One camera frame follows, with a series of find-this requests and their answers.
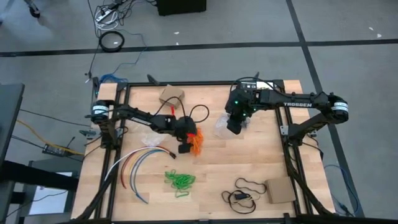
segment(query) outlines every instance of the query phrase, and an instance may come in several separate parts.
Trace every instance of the wooden table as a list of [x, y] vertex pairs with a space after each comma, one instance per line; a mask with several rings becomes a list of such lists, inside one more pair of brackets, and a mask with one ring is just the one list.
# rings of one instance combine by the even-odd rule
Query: wooden table
[[[207, 105], [209, 118], [198, 124], [202, 128], [205, 141], [202, 154], [177, 154], [176, 160], [158, 153], [149, 156], [140, 166], [137, 173], [137, 189], [149, 202], [141, 202], [130, 188], [124, 189], [118, 176], [112, 221], [138, 220], [198, 220], [226, 218], [276, 218], [289, 213], [294, 217], [292, 203], [271, 204], [267, 194], [257, 201], [257, 209], [249, 215], [240, 215], [232, 211], [221, 198], [224, 190], [233, 191], [238, 177], [263, 182], [267, 179], [287, 176], [275, 111], [259, 111], [252, 118], [247, 130], [232, 139], [220, 139], [213, 134], [215, 123], [222, 113], [228, 99], [229, 86], [180, 86], [185, 92], [183, 103], [187, 113], [197, 104]], [[159, 94], [163, 87], [134, 87], [131, 89], [129, 104], [142, 111], [155, 113], [159, 106]], [[302, 93], [298, 80], [285, 81], [287, 93]], [[113, 100], [116, 84], [102, 84], [99, 100]], [[293, 122], [301, 123], [309, 119], [307, 109], [292, 108]], [[163, 114], [170, 114], [170, 108], [164, 107]], [[181, 107], [176, 110], [176, 117], [182, 115]], [[194, 120], [206, 115], [204, 109], [195, 109]], [[144, 146], [141, 139], [147, 133], [153, 133], [149, 127], [126, 121], [129, 128], [123, 139], [122, 156], [134, 149]], [[304, 142], [315, 145], [312, 139]], [[86, 154], [93, 150], [100, 141], [89, 145]], [[161, 146], [177, 153], [178, 142], [172, 136], [166, 136]], [[322, 204], [334, 212], [325, 171], [319, 152], [309, 146], [300, 146], [300, 153], [307, 178], [307, 184]], [[100, 181], [103, 166], [104, 150], [99, 149], [90, 154], [84, 161], [81, 170], [78, 190], [72, 218], [79, 216], [94, 197]], [[164, 182], [164, 172], [176, 169], [178, 173], [191, 174], [197, 177], [191, 194], [175, 198], [175, 189]], [[297, 185], [298, 194], [302, 196]], [[103, 200], [103, 217], [108, 204], [108, 193]], [[300, 205], [305, 212], [302, 198]]]

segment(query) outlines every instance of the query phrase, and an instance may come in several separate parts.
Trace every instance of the orange bristles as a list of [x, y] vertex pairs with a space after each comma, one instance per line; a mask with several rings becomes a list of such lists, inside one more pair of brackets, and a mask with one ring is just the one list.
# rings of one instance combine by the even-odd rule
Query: orange bristles
[[195, 156], [199, 156], [201, 153], [201, 145], [203, 144], [203, 135], [201, 129], [197, 128], [197, 134], [188, 134], [188, 143], [193, 144], [191, 146], [191, 153]]

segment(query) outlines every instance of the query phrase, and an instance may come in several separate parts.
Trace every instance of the black floor stripe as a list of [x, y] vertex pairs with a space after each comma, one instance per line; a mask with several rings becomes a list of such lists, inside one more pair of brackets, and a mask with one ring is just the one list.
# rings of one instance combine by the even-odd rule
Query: black floor stripe
[[[225, 44], [191, 44], [191, 45], [165, 45], [153, 46], [146, 49], [147, 52], [160, 52], [166, 50], [203, 50], [203, 49], [233, 49], [248, 47], [331, 47], [350, 45], [379, 45], [398, 44], [398, 39], [384, 40], [336, 40], [336, 41], [308, 41], [300, 42], [246, 42], [246, 43], [225, 43]], [[124, 47], [120, 52], [140, 52], [144, 47]], [[72, 50], [36, 50], [22, 52], [0, 52], [0, 57], [25, 57], [25, 56], [51, 56], [51, 55], [80, 55], [94, 54], [96, 49], [72, 49]]]
[[[166, 50], [201, 50], [201, 49], [234, 49], [248, 47], [300, 47], [299, 42], [248, 42], [228, 44], [192, 44], [192, 45], [170, 45], [148, 47], [146, 52], [158, 52]], [[120, 52], [141, 52], [145, 47], [124, 47]], [[0, 57], [23, 57], [23, 56], [48, 56], [48, 55], [79, 55], [94, 54], [96, 49], [76, 50], [39, 50], [26, 52], [0, 52]]]
[[[321, 83], [320, 83], [320, 80], [319, 80], [318, 73], [317, 73], [317, 71], [315, 69], [315, 65], [314, 65], [313, 60], [311, 58], [310, 51], [308, 49], [309, 44], [308, 44], [308, 42], [305, 41], [305, 37], [304, 37], [303, 31], [301, 29], [301, 25], [300, 25], [299, 19], [297, 17], [296, 11], [294, 9], [292, 0], [286, 0], [286, 3], [287, 3], [287, 6], [289, 8], [290, 15], [292, 16], [293, 25], [294, 25], [294, 28], [296, 30], [298, 40], [302, 44], [303, 54], [304, 54], [304, 57], [305, 57], [305, 61], [307, 62], [307, 65], [308, 65], [308, 69], [310, 71], [313, 84], [315, 85], [315, 89], [316, 89], [317, 93], [319, 93], [319, 92], [322, 91], [322, 86], [321, 86]], [[356, 40], [356, 41], [351, 41], [351, 42], [346, 41], [347, 44], [350, 43], [351, 45], [356, 45], [356, 44], [358, 45], [358, 44], [360, 44], [360, 42], [362, 42], [362, 44], [368, 44], [370, 42], [377, 43], [375, 41], [369, 41], [369, 40], [365, 40], [365, 41]], [[313, 44], [313, 46], [316, 46], [316, 44], [320, 44], [320, 42], [311, 42], [311, 43]], [[327, 43], [328, 44], [334, 44], [334, 45], [342, 44], [342, 42], [339, 42], [339, 41], [331, 41], [331, 42], [327, 42]], [[351, 172], [349, 171], [349, 168], [348, 168], [348, 163], [347, 163], [347, 160], [346, 160], [346, 157], [345, 157], [345, 154], [344, 154], [343, 147], [341, 146], [340, 138], [338, 137], [336, 126], [334, 124], [332, 124], [332, 125], [329, 125], [328, 127], [329, 127], [330, 137], [331, 137], [333, 146], [335, 148], [336, 157], [337, 157], [337, 160], [339, 162], [339, 165], [347, 173], [347, 177], [345, 179], [345, 182], [346, 182], [346, 188], [347, 188], [347, 191], [348, 191], [348, 194], [349, 194], [350, 202], [353, 205], [353, 208], [354, 208], [355, 205], [358, 206], [358, 208], [354, 208], [354, 209], [357, 209], [356, 216], [357, 217], [364, 217], [364, 213], [363, 213], [363, 209], [362, 209], [362, 206], [361, 206], [361, 202], [359, 201], [358, 193], [356, 192], [356, 188], [355, 188], [355, 185], [354, 185], [354, 182], [353, 182], [353, 178], [352, 178]], [[355, 194], [355, 197], [358, 198], [358, 201], [356, 201], [356, 199], [350, 194], [350, 190], [349, 190], [348, 185], [351, 186], [352, 193]]]
[[292, 16], [293, 25], [296, 30], [298, 40], [302, 44], [303, 54], [305, 57], [305, 61], [307, 62], [307, 65], [308, 65], [308, 69], [310, 71], [312, 82], [315, 85], [315, 90], [317, 91], [317, 93], [320, 93], [322, 91], [321, 81], [319, 80], [318, 73], [315, 70], [315, 66], [313, 64], [310, 50], [308, 49], [308, 46], [305, 44], [303, 30], [301, 29], [301, 25], [299, 23], [299, 19], [297, 17], [296, 11], [293, 7], [292, 0], [286, 0], [286, 3], [287, 3], [287, 7], [289, 8], [290, 15]]
[[377, 45], [398, 44], [398, 39], [383, 40], [336, 40], [336, 41], [308, 41], [310, 47], [351, 46], [351, 45]]

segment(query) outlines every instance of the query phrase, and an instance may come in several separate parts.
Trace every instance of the red wire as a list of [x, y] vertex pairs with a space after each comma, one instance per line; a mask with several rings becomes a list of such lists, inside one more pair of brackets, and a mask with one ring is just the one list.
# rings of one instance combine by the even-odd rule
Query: red wire
[[[166, 148], [164, 148], [164, 147], [162, 147], [162, 146], [156, 146], [156, 147], [159, 147], [159, 148], [161, 148], [161, 149], [166, 150], [167, 152], [170, 152], [170, 150], [168, 150], [168, 149], [166, 149]], [[120, 181], [121, 181], [121, 183], [122, 183], [122, 186], [123, 186], [125, 189], [127, 189], [127, 188], [126, 188], [126, 185], [124, 184], [124, 180], [123, 180], [124, 170], [125, 170], [125, 168], [126, 168], [128, 162], [129, 162], [129, 160], [132, 158], [132, 156], [133, 156], [135, 153], [132, 153], [129, 157], [127, 157], [127, 159], [124, 161], [124, 163], [123, 163], [123, 165], [122, 165], [122, 169], [121, 169], [121, 171], [120, 171]]]

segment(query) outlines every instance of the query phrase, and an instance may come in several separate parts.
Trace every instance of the plastic bag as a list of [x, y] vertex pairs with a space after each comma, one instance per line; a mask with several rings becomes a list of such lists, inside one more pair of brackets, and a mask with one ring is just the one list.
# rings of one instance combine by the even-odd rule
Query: plastic bag
[[166, 134], [151, 132], [151, 133], [143, 133], [141, 141], [146, 146], [158, 146], [165, 138]]
[[[222, 113], [221, 116], [217, 119], [214, 131], [213, 131], [213, 134], [215, 136], [218, 136], [219, 138], [222, 138], [222, 139], [236, 138], [236, 135], [234, 133], [232, 133], [230, 130], [228, 130], [228, 128], [226, 127], [228, 119], [229, 119], [228, 113]], [[248, 128], [249, 123], [250, 123], [250, 118], [246, 118], [246, 120], [244, 122], [242, 122], [242, 129]]]

